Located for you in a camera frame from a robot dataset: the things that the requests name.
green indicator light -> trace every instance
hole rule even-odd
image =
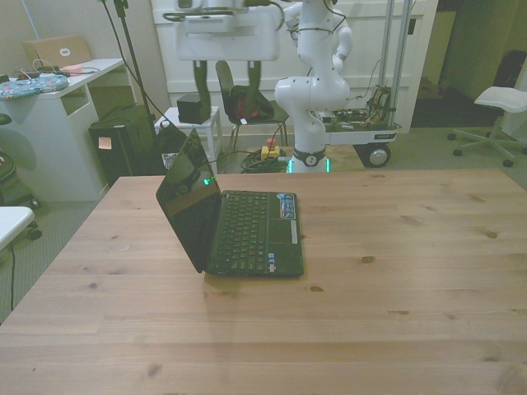
[[[203,182],[205,183],[205,185],[209,185],[215,179],[216,179],[216,176],[214,175],[210,179],[204,179]]]

laptop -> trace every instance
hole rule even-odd
[[[304,273],[294,193],[221,191],[193,130],[156,198],[198,272],[298,277]]]

laptop screen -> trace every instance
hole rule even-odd
[[[156,198],[192,264],[201,272],[210,257],[222,196],[194,130],[157,189]]]

white office chair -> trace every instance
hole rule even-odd
[[[527,92],[518,91],[514,88],[491,86],[486,91],[484,91],[474,101],[474,103],[477,105],[497,107],[504,109],[509,113],[521,113],[527,110]],[[458,149],[454,150],[454,155],[461,156],[463,154],[463,149],[469,146],[490,145],[507,158],[503,161],[503,165],[505,167],[512,167],[515,156],[506,150],[504,146],[522,146],[524,148],[523,153],[527,155],[527,142],[498,139],[497,134],[501,131],[502,118],[503,117],[498,117],[494,123],[494,128],[492,128],[492,131],[487,137],[477,136],[472,133],[455,129],[455,133],[448,135],[449,140],[455,140],[456,134],[460,134],[469,138],[470,140],[475,140],[476,142],[470,142],[469,144],[463,144],[459,146]]]

black box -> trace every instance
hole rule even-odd
[[[211,108],[203,105],[199,95],[187,94],[176,101],[181,123],[202,124],[211,117]]]
[[[121,176],[166,172],[143,105],[113,109],[89,133],[110,187]]]

